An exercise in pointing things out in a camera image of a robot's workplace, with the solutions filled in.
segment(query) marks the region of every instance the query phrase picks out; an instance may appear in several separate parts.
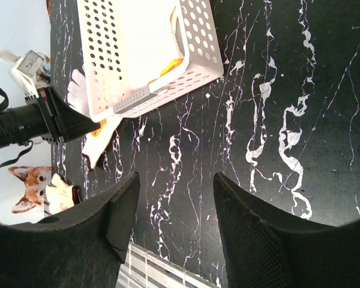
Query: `marble countertop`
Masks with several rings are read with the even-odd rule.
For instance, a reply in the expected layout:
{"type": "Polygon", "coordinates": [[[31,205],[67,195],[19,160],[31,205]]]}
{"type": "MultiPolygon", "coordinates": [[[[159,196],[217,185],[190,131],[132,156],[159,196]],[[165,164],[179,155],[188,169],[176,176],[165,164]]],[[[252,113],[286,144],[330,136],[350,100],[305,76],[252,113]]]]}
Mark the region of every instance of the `marble countertop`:
{"type": "MultiPolygon", "coordinates": [[[[312,221],[360,218],[360,0],[211,4],[222,78],[124,119],[94,172],[84,139],[53,146],[52,161],[82,199],[138,171],[133,241],[226,287],[216,172],[312,221]]],[[[64,97],[83,62],[75,1],[52,2],[51,51],[64,97]]]]}

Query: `corgi picture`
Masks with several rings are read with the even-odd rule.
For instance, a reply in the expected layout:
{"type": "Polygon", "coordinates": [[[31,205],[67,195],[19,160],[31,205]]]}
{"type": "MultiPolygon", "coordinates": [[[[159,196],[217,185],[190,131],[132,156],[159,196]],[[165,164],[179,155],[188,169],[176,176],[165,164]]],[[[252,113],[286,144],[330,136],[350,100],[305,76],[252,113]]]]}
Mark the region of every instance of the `corgi picture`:
{"type": "Polygon", "coordinates": [[[51,182],[51,167],[14,166],[9,172],[25,184],[24,196],[16,203],[12,213],[24,213],[44,203],[45,189],[51,182]]]}

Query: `white plastic basket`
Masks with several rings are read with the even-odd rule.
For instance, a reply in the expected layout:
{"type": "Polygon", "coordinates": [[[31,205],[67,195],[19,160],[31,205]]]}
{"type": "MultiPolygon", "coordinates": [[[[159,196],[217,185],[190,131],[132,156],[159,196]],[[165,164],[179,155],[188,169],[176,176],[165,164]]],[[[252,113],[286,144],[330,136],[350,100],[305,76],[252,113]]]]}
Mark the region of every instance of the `white plastic basket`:
{"type": "Polygon", "coordinates": [[[208,0],[78,0],[77,6],[95,122],[140,116],[223,75],[208,0]],[[160,77],[176,58],[182,63],[160,77]]]}

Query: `white wall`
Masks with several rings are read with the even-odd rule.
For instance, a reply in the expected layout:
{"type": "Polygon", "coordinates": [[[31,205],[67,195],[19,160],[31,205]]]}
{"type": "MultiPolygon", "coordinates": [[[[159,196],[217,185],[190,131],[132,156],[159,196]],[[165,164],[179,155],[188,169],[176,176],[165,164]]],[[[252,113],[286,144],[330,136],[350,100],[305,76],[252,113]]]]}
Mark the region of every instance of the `white wall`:
{"type": "MultiPolygon", "coordinates": [[[[0,49],[3,47],[19,54],[34,50],[50,55],[50,23],[45,0],[0,0],[0,49]]],[[[0,87],[8,94],[10,107],[24,105],[24,94],[12,81],[9,70],[10,66],[0,61],[0,87]]],[[[17,145],[0,149],[1,161],[16,157],[23,149],[17,145]]],[[[35,145],[18,164],[50,166],[50,145],[35,145]]],[[[9,174],[7,168],[0,169],[0,222],[15,224],[36,222],[43,218],[42,208],[34,208],[22,214],[11,213],[24,191],[24,184],[9,174]]]]}

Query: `desk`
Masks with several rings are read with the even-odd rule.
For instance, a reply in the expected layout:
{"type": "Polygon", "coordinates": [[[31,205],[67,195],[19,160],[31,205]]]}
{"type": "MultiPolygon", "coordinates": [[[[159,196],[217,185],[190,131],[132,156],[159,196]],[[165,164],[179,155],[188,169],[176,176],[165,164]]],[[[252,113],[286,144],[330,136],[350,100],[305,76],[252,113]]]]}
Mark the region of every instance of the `desk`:
{"type": "MultiPolygon", "coordinates": [[[[52,3],[53,84],[63,97],[82,66],[79,21],[75,1],[52,3]]],[[[133,241],[226,287],[216,172],[312,221],[360,218],[360,1],[211,3],[224,77],[123,120],[94,172],[83,139],[54,146],[52,162],[82,199],[138,171],[133,241]]]]}

